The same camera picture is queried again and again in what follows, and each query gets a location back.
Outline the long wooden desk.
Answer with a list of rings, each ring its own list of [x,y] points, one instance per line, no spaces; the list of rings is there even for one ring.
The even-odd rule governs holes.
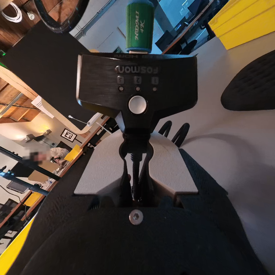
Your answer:
[[[74,163],[77,162],[77,160],[79,158],[81,158],[81,156],[83,154],[85,154],[86,148],[87,148],[87,144],[90,143],[90,140],[93,139],[94,136],[98,136],[97,133],[98,131],[100,133],[102,133],[102,131],[105,131],[105,128],[103,128],[104,126],[106,126],[108,124],[109,121],[109,117],[106,117],[104,120],[102,120],[101,123],[96,122],[97,126],[92,126],[92,129],[89,130],[89,134],[87,135],[87,137],[85,138],[85,141],[83,142],[83,144],[80,146],[81,148],[81,152],[78,154],[78,156],[72,161],[70,162],[60,173],[60,177],[63,177],[68,171],[69,169],[74,165]],[[1,224],[0,224],[0,228],[6,226],[6,225],[10,225],[10,219],[13,218],[15,216],[15,214],[17,213],[17,210],[25,210],[25,205],[24,202],[25,200],[33,193],[33,191],[28,191],[27,194],[24,196],[24,198],[21,200],[21,202],[17,203],[16,206],[14,208],[12,208],[12,210],[9,212],[9,214],[2,220]],[[39,200],[32,206],[32,207],[28,207],[28,210],[24,213],[24,216],[22,216],[22,218],[20,219],[20,221],[28,221],[29,220],[29,216],[35,211],[38,210],[38,206],[39,204],[44,200],[45,196],[43,195],[43,198],[40,197]]]

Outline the white paper sign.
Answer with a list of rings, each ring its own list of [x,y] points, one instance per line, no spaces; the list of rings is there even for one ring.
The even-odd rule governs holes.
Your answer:
[[[31,101],[31,104],[38,108],[40,111],[42,111],[44,114],[49,116],[50,118],[54,118],[54,116],[43,106],[41,96],[38,95],[33,101]]]

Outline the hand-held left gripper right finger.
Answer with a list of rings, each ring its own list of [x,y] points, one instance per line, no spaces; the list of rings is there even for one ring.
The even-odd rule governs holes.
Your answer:
[[[198,193],[179,148],[157,131],[151,133],[140,172],[140,204],[157,206],[166,196],[175,202],[180,195]]]

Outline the blue metal pole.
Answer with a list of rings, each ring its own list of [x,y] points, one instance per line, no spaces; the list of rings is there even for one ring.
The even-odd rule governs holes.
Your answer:
[[[15,174],[12,171],[4,172],[2,169],[0,170],[0,176],[3,177],[4,179],[11,180],[13,182],[16,182],[19,185],[22,185],[34,192],[37,192],[39,194],[42,194],[44,196],[47,196],[49,194],[48,191],[42,189],[38,184],[29,184],[17,177],[15,177]]]

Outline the black quilted mat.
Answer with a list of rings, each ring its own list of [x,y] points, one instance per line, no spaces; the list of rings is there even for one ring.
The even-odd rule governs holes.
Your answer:
[[[222,106],[230,111],[275,109],[275,51],[246,65],[221,95]]]

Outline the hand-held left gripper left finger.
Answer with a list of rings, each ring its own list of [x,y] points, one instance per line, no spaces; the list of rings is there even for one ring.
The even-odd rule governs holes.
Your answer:
[[[122,150],[123,133],[117,130],[97,145],[74,190],[77,196],[110,197],[115,206],[132,205],[127,153]]]

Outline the small black white marker sign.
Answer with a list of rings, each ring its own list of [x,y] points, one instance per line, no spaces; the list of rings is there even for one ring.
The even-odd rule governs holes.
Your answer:
[[[67,141],[70,141],[71,143],[74,142],[74,140],[77,137],[77,134],[73,133],[72,131],[68,130],[68,129],[64,129],[60,135],[60,137],[66,139]]]

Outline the wooden office desk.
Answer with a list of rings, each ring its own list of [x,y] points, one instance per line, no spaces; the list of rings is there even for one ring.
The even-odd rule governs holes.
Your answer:
[[[187,46],[189,44],[187,41],[188,38],[190,38],[197,29],[206,29],[208,35],[210,35],[211,30],[208,22],[210,21],[209,16],[213,13],[212,5],[213,2],[209,2],[209,4],[206,5],[197,16],[193,17],[191,22],[187,23],[187,26],[185,26],[183,30],[165,47],[165,49],[162,51],[162,54],[172,54],[176,49],[179,49],[179,46],[184,43]]]

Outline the black HDMI switch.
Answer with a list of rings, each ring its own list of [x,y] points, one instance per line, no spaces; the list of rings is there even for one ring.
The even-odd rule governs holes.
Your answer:
[[[78,103],[115,119],[122,150],[132,154],[133,199],[140,200],[140,172],[158,122],[198,101],[196,56],[90,53],[78,56]]]

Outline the small yellow box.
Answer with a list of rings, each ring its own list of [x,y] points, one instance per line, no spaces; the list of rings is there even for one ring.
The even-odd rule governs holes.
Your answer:
[[[39,198],[42,197],[43,195],[38,193],[38,192],[33,192],[24,202],[24,205],[27,207],[32,207],[38,200]]]
[[[80,146],[75,145],[74,148],[64,157],[64,160],[72,162],[80,152],[81,152]]]

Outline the black panel wooden edge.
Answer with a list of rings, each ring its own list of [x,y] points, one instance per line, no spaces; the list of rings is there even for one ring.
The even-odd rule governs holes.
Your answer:
[[[88,133],[103,115],[81,107],[76,99],[78,55],[89,54],[71,34],[56,34],[37,23],[4,57],[13,73],[42,97],[43,106],[75,134]],[[68,118],[71,115],[88,126]]]

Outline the grey wall lamp fixture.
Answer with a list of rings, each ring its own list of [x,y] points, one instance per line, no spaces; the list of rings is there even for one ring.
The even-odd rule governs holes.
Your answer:
[[[23,139],[23,141],[24,142],[30,142],[31,140],[34,140],[34,141],[37,141],[37,142],[40,142],[40,141],[44,142],[47,139],[47,136],[51,133],[52,133],[52,131],[50,129],[48,129],[40,136],[35,136],[34,134],[28,134]]]

